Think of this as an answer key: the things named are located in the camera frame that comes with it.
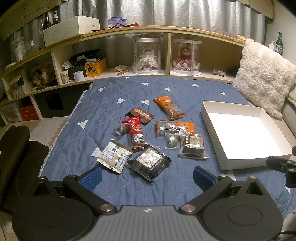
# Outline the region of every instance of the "white cup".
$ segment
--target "white cup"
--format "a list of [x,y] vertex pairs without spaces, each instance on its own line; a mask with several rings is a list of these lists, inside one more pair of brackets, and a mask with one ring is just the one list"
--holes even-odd
[[74,75],[75,82],[83,81],[84,80],[84,75],[83,75],[83,71],[82,70],[75,72],[73,75]]

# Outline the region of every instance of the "snack package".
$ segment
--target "snack package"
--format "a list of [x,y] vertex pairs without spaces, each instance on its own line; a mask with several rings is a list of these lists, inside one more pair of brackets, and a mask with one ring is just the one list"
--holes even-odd
[[180,109],[173,104],[172,100],[167,96],[155,98],[154,101],[169,115],[169,119],[176,119],[183,115],[185,112],[181,112]]
[[117,127],[115,127],[112,134],[122,135],[128,132],[129,123],[119,123]]
[[111,139],[109,144],[102,151],[97,161],[112,171],[121,173],[126,160],[132,154],[132,150],[119,142]]
[[174,150],[179,149],[178,146],[178,133],[165,134],[165,149]]
[[145,146],[134,160],[128,160],[127,165],[147,180],[154,180],[172,160],[150,145]]
[[140,116],[128,118],[123,121],[123,123],[129,123],[129,133],[130,133],[130,147],[134,149],[144,149],[145,139],[141,127]]
[[171,121],[171,120],[157,120],[156,134],[179,134],[180,130],[195,133],[194,125],[191,122]]
[[152,114],[148,113],[147,111],[140,109],[138,107],[131,109],[129,112],[126,113],[125,116],[134,117],[137,115],[140,116],[140,121],[144,125],[149,123],[154,117],[154,115],[152,115]]
[[194,134],[184,130],[180,130],[179,137],[181,139],[181,149],[178,157],[188,157],[194,159],[209,158],[204,149],[203,137],[201,134]]

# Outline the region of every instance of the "yellow box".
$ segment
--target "yellow box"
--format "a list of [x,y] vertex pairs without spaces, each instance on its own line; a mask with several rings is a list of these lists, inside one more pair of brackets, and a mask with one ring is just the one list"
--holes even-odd
[[85,71],[86,71],[87,77],[99,76],[101,75],[101,73],[106,71],[106,69],[107,69],[106,58],[100,60],[97,63],[85,65]]

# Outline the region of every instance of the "beer bottle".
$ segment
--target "beer bottle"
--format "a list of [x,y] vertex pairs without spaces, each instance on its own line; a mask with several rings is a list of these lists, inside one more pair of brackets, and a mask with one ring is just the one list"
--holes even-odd
[[52,25],[55,25],[59,23],[59,18],[57,16],[57,11],[54,12],[54,21],[52,22]]
[[283,37],[281,36],[281,32],[279,32],[278,40],[276,41],[276,52],[283,56],[284,46],[283,46]]
[[42,30],[44,31],[45,29],[47,29],[51,26],[52,26],[52,23],[49,21],[48,12],[46,12],[45,17],[44,17],[44,24],[43,24]]

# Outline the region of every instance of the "curved wooden headboard shelf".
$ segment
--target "curved wooden headboard shelf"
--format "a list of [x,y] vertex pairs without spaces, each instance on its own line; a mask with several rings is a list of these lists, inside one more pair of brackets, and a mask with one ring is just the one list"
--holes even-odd
[[[74,82],[71,81],[67,84],[62,82],[60,73],[63,71],[62,64],[64,61],[67,61],[71,56],[73,56],[72,45],[76,43],[80,43],[83,41],[96,39],[100,37],[109,37],[109,36],[118,36],[124,34],[141,34],[141,33],[163,33],[163,70],[161,73],[155,74],[154,76],[161,77],[176,77],[182,78],[184,75],[177,74],[170,71],[171,68],[171,36],[172,34],[189,34],[199,36],[203,41],[203,48],[200,50],[200,62],[203,64],[202,73],[199,76],[186,76],[189,79],[201,79],[201,80],[214,80],[225,83],[232,83],[234,81],[234,77],[220,77],[216,75],[212,75],[211,70],[214,67],[220,67],[221,69],[228,69],[232,66],[239,65],[239,61],[241,59],[241,52],[244,47],[244,41],[239,39],[231,38],[222,34],[213,33],[209,31],[194,29],[194,28],[184,28],[184,27],[174,27],[174,26],[134,26],[134,27],[122,27],[122,28],[112,28],[112,29],[104,29],[96,32],[83,34],[80,36],[76,36],[65,41],[61,41],[59,43],[53,44],[47,48],[44,48],[40,51],[37,51],[25,59],[17,62],[12,67],[8,68],[0,75],[2,77],[3,85],[8,96],[8,99],[3,100],[0,103],[0,106],[5,105],[7,103],[22,99],[26,96],[29,96],[31,102],[38,114],[38,117],[42,119],[42,114],[39,110],[39,107],[35,101],[35,94],[42,93],[45,91],[51,91],[63,87],[68,87],[72,85],[79,85],[83,83],[91,83],[99,79],[117,77],[117,73],[112,71],[111,69],[107,69],[100,76],[85,78],[84,81]],[[24,95],[14,98],[12,92],[12,86],[9,85],[11,81],[11,77],[19,73],[23,68],[27,68],[27,65],[30,66],[34,62],[30,62],[35,60],[38,57],[41,57],[45,54],[51,54],[55,74],[57,77],[57,86],[48,87],[39,91],[27,91]],[[135,76],[132,72],[127,72],[121,77],[132,77]],[[4,119],[5,123],[8,124],[5,116],[3,115],[1,109],[0,114]]]
[[17,62],[12,67],[8,68],[4,72],[1,73],[1,76],[7,75],[11,71],[23,66],[27,62],[42,56],[46,53],[49,53],[56,48],[64,47],[67,45],[72,45],[75,43],[83,42],[90,39],[100,38],[100,37],[108,37],[108,36],[116,36],[122,34],[140,34],[140,33],[151,33],[151,32],[160,32],[160,33],[179,33],[179,34],[190,34],[196,36],[202,36],[210,39],[217,39],[220,41],[232,43],[238,46],[244,47],[244,41],[239,39],[231,38],[229,36],[225,36],[218,33],[213,33],[209,31],[204,31],[195,28],[185,28],[185,27],[174,27],[174,26],[157,26],[157,25],[148,25],[148,26],[134,26],[134,27],[122,27],[122,28],[111,28],[111,29],[104,29],[100,31],[96,31],[93,33],[83,34],[77,37],[73,37],[62,42],[53,44],[47,48],[44,48],[40,51],[37,51],[30,56],[26,57],[25,59]]

